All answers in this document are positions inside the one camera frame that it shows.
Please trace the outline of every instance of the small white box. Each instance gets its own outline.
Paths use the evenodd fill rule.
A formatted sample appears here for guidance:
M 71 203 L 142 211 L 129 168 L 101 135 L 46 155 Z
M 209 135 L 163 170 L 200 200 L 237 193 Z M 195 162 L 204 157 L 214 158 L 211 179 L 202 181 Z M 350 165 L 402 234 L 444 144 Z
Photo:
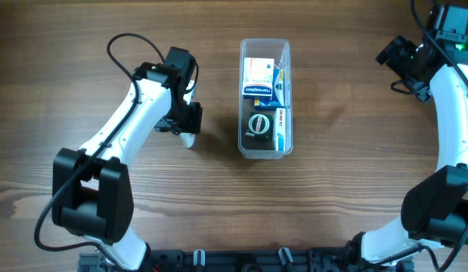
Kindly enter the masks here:
M 274 59 L 246 57 L 243 60 L 242 95 L 244 98 L 272 98 Z
M 274 142 L 274 150 L 286 150 L 286 109 L 276 109 L 272 140 Z

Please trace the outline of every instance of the clear plastic container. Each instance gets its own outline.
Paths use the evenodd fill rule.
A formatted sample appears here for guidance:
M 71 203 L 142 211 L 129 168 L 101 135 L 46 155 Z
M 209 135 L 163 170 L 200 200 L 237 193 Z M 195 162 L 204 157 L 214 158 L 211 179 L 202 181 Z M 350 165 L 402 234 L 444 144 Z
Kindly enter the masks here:
M 275 110 L 255 110 L 254 100 L 242 95 L 243 62 L 245 57 L 274 59 L 274 67 L 284 70 L 284 108 L 286 110 L 286 137 L 284 151 L 273 149 L 268 141 L 253 141 L 245 135 L 253 112 L 274 115 Z M 291 88 L 291 50 L 286 39 L 244 39 L 240 44 L 239 83 L 239 150 L 247 159 L 280 159 L 293 151 L 293 107 Z

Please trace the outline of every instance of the wooden surface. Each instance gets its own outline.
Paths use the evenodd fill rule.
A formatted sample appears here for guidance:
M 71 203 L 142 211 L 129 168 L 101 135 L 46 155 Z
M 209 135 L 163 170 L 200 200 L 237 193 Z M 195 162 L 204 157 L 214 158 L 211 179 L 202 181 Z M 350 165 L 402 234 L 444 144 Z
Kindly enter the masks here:
M 0 271 L 74 271 L 91 251 L 43 252 L 33 228 L 56 153 L 96 133 L 129 88 L 106 54 L 121 32 L 200 64 L 195 148 L 153 133 L 131 170 L 132 226 L 153 249 L 342 246 L 395 218 L 435 169 L 434 105 L 390 91 L 396 75 L 374 60 L 397 34 L 420 41 L 407 2 L 39 2 L 0 5 Z M 237 147 L 240 42 L 263 37 L 292 46 L 294 150 L 278 161 L 245 160 Z M 129 70 L 159 61 L 137 39 L 113 53 Z M 80 241 L 50 218 L 42 239 Z M 418 255 L 417 271 L 432 271 L 428 260 Z M 468 271 L 468 247 L 451 270 Z

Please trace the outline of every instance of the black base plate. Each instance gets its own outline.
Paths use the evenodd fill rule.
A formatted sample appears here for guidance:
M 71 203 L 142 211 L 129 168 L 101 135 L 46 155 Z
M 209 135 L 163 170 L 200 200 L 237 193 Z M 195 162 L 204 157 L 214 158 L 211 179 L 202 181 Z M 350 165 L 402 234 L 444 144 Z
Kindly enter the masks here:
M 194 253 L 181 250 L 153 250 L 148 266 L 143 271 L 153 272 L 413 272 L 411 258 L 400 261 L 395 267 L 375 267 L 368 270 L 349 265 L 343 268 L 341 248 L 313 248 L 292 250 L 291 267 L 283 266 L 277 251 L 206 252 L 205 267 L 194 266 Z M 78 272 L 119 271 L 108 264 L 101 254 L 79 256 Z

